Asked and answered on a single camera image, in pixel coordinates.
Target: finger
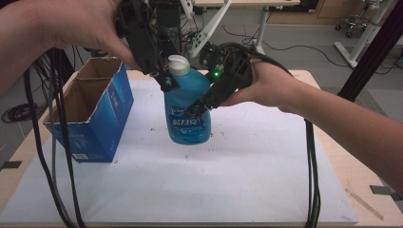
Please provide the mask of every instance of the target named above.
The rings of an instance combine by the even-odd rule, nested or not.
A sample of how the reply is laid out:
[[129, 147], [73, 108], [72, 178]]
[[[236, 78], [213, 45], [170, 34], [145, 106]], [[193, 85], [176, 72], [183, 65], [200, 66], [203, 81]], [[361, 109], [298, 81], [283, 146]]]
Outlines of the finger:
[[111, 38], [106, 45], [106, 49], [109, 49], [109, 52], [121, 59], [126, 65], [132, 69], [140, 70], [140, 67], [134, 60], [134, 56], [130, 48], [124, 42], [122, 42], [118, 36]]
[[247, 87], [243, 90], [234, 92], [226, 101], [221, 103], [221, 106], [232, 106], [239, 103], [251, 102], [253, 101], [253, 95], [251, 91], [251, 88]]

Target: table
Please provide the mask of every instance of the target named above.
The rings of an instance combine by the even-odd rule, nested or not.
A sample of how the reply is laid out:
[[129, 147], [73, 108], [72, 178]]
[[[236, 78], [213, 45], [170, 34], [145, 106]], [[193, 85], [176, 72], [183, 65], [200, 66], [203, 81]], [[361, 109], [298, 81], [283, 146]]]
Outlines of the table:
[[[219, 7], [222, 6], [223, 0], [196, 0], [194, 5], [197, 7]], [[251, 1], [242, 1], [242, 0], [232, 0], [230, 8], [262, 8], [260, 19], [259, 19], [259, 33], [258, 38], [254, 41], [255, 47], [257, 48], [258, 52], [263, 53], [263, 48], [261, 47], [261, 41], [263, 39], [264, 29], [266, 27], [266, 20], [269, 13], [269, 7], [287, 7], [287, 6], [295, 6], [299, 5], [299, 0], [251, 0]], [[245, 15], [246, 17], [250, 17], [253, 13], [244, 12], [235, 12], [234, 17], [230, 20], [233, 23], [238, 23], [239, 25], [244, 25], [245, 17], [240, 17], [240, 15]]]
[[[291, 72], [297, 79], [317, 86], [308, 71], [291, 70]], [[135, 71], [128, 71], [128, 75], [130, 79], [149, 79]], [[41, 124], [40, 127], [44, 142], [49, 133]], [[316, 134], [327, 159], [342, 184], [342, 188], [345, 189], [348, 202], [355, 211], [355, 215], [358, 218], [356, 226], [401, 226], [403, 224], [403, 216], [392, 199], [388, 196], [374, 195], [369, 188], [370, 184], [381, 185], [379, 178], [317, 128]], [[11, 158], [11, 161], [22, 161], [20, 167], [17, 169], [4, 169], [0, 172], [0, 182], [2, 183], [0, 188], [0, 211], [4, 209], [8, 199], [15, 191], [18, 181], [34, 157], [33, 146], [33, 133], [31, 132]]]
[[376, 14], [368, 23], [367, 27], [365, 28], [364, 33], [359, 38], [358, 42], [355, 44], [354, 49], [351, 53], [338, 41], [335, 42], [335, 47], [340, 52], [340, 54], [344, 57], [347, 63], [350, 65], [351, 68], [355, 68], [358, 58], [358, 55], [361, 53], [362, 49], [365, 45], [370, 41], [370, 38], [374, 35], [379, 21], [382, 19], [383, 15], [385, 14], [386, 10], [388, 10], [389, 6], [391, 5], [392, 0], [385, 0], [380, 3], [379, 9], [377, 9]]

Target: chair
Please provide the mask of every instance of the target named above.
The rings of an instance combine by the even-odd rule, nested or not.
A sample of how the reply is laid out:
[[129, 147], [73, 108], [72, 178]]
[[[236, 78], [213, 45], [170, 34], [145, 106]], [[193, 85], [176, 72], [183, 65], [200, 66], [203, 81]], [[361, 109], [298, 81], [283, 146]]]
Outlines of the chair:
[[[370, 19], [365, 18], [365, 13], [368, 11], [369, 8], [377, 9], [379, 8], [380, 0], [364, 0], [364, 7], [362, 8], [361, 12], [358, 15], [350, 15], [346, 18], [343, 18], [342, 21], [347, 24], [348, 30], [345, 33], [347, 38], [351, 38], [353, 36], [352, 29], [359, 28], [364, 31], [367, 28], [368, 23], [371, 22]], [[336, 30], [341, 30], [341, 25], [337, 24], [335, 27]]]

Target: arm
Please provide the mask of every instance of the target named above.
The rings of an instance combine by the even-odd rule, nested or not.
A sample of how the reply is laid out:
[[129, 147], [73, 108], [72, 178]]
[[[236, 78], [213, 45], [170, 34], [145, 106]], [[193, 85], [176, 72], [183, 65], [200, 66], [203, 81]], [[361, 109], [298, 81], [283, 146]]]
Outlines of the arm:
[[403, 123], [306, 85], [276, 66], [253, 63], [253, 75], [252, 85], [224, 105], [251, 101], [298, 114], [403, 194]]
[[0, 9], [0, 97], [50, 48], [77, 45], [113, 53], [136, 67], [116, 35], [119, 1], [20, 0]]

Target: cable bundle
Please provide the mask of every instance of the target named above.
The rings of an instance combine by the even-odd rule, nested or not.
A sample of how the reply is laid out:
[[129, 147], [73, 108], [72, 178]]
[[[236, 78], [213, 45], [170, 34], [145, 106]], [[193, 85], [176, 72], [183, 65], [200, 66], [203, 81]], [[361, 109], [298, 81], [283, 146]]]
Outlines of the cable bundle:
[[[37, 116], [42, 115], [45, 111], [45, 107], [38, 107], [38, 104], [34, 103], [33, 108]], [[21, 122], [30, 120], [30, 112], [29, 112], [29, 105], [28, 104], [20, 104], [15, 107], [12, 107], [5, 111], [2, 116], [1, 120], [4, 123], [13, 123], [13, 122]]]
[[[65, 112], [65, 105], [64, 105], [64, 100], [63, 100], [63, 82], [61, 77], [57, 77], [55, 74], [55, 54], [54, 51], [51, 52], [51, 57], [50, 57], [50, 77], [49, 77], [49, 87], [48, 87], [48, 94], [49, 98], [52, 98], [54, 96], [55, 102], [57, 105], [57, 110], [58, 114], [60, 117], [60, 124], [62, 126], [62, 133], [63, 133], [63, 140], [64, 140], [64, 145], [65, 145], [65, 151], [66, 151], [66, 157], [67, 157], [67, 167], [68, 167], [68, 172], [70, 176], [70, 183], [71, 183], [71, 191], [73, 195], [73, 201], [74, 201], [74, 209], [75, 209], [75, 214], [77, 218], [77, 222], [79, 227], [85, 227], [83, 219], [81, 217], [81, 212], [80, 212], [80, 207], [78, 204], [77, 200], [77, 194], [76, 194], [76, 189], [75, 189], [75, 182], [74, 182], [74, 173], [73, 173], [73, 168], [72, 168], [72, 160], [70, 156], [70, 148], [69, 148], [69, 142], [68, 142], [68, 133], [67, 133], [67, 117], [66, 117], [66, 112]], [[42, 144], [41, 144], [41, 136], [40, 136], [40, 131], [39, 131], [39, 124], [38, 124], [38, 118], [35, 115], [35, 105], [33, 102], [32, 98], [32, 92], [30, 89], [30, 77], [29, 77], [29, 70], [27, 70], [24, 73], [24, 85], [25, 85], [25, 90], [26, 90], [26, 95], [27, 95], [27, 100], [29, 102], [29, 112], [31, 115], [32, 119], [32, 126], [33, 126], [33, 131], [35, 135], [35, 143], [36, 143], [36, 149], [38, 153], [39, 160], [42, 164], [42, 167], [45, 171], [47, 181], [48, 181], [48, 186], [50, 188], [51, 195], [53, 197], [53, 200], [55, 202], [57, 211], [60, 215], [60, 218], [62, 219], [63, 223], [65, 224], [66, 227], [76, 227], [75, 224], [71, 221], [71, 219], [68, 216], [68, 212], [62, 202], [62, 199], [59, 196], [58, 189], [57, 189], [57, 184], [56, 184], [56, 172], [55, 172], [55, 135], [54, 132], [52, 132], [52, 172], [50, 173], [47, 162], [45, 160], [44, 152], [42, 149]], [[52, 101], [51, 99], [48, 99], [48, 107], [49, 107], [49, 116], [52, 116]]]
[[317, 227], [317, 221], [320, 213], [320, 191], [319, 179], [317, 175], [317, 155], [315, 150], [314, 127], [312, 123], [307, 120], [305, 120], [305, 125], [309, 170], [309, 208], [308, 219], [305, 223], [305, 227], [309, 228]]

